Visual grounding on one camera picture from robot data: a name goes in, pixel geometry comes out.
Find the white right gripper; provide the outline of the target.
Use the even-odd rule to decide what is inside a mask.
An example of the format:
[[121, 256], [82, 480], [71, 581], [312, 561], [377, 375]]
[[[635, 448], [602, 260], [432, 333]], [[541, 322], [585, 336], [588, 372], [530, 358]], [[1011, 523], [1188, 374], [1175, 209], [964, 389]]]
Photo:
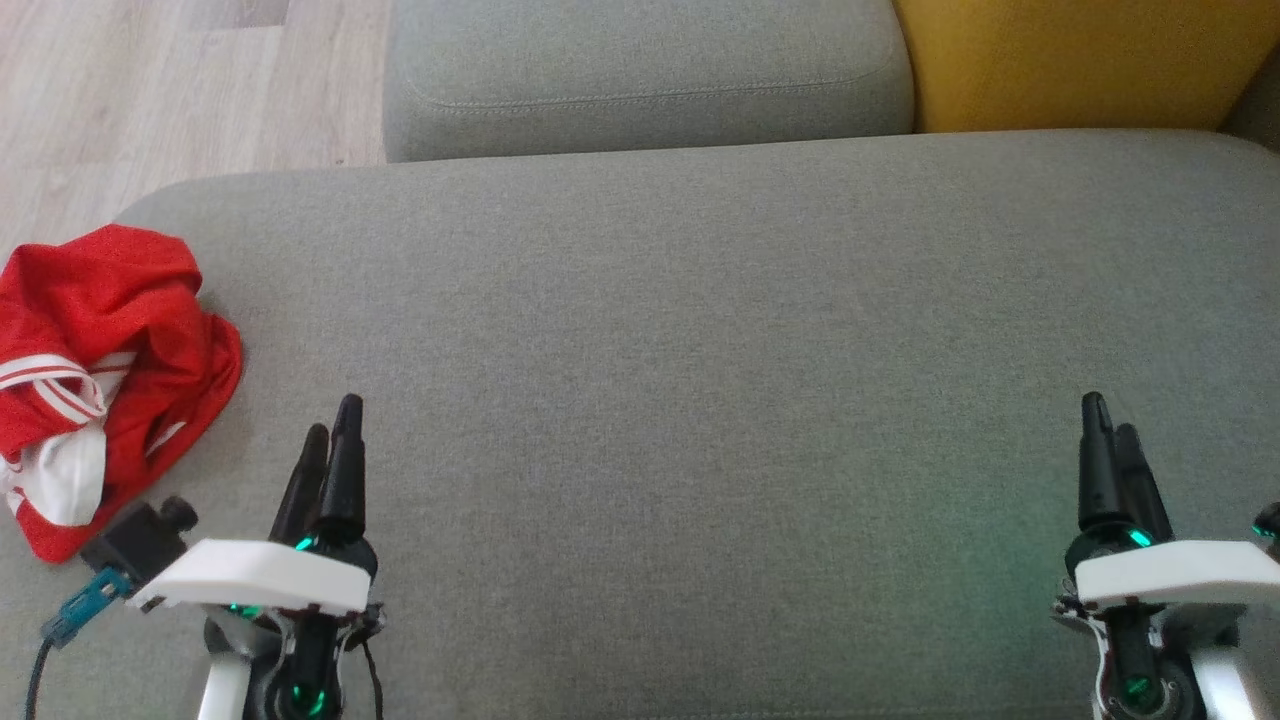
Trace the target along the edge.
[[[1065, 555], [1065, 606], [1105, 612], [1170, 603], [1277, 603], [1279, 565], [1266, 550], [1248, 541], [1174, 539], [1138, 430], [1132, 423], [1115, 430], [1101, 392], [1082, 397], [1078, 457], [1078, 528], [1084, 533]], [[1126, 520], [1120, 482], [1142, 530], [1096, 528]]]

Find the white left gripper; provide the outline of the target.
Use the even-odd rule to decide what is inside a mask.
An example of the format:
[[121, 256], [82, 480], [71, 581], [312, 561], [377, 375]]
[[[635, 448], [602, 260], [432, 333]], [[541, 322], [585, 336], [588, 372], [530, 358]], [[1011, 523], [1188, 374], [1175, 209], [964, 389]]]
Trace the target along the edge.
[[365, 454], [364, 398], [346, 395], [330, 436], [321, 423], [308, 428], [270, 529], [271, 542], [201, 539], [136, 591], [131, 607], [238, 605], [317, 610], [334, 618], [365, 610], [372, 587], [367, 571], [289, 547], [307, 536], [317, 502], [320, 542], [340, 547], [364, 538]]

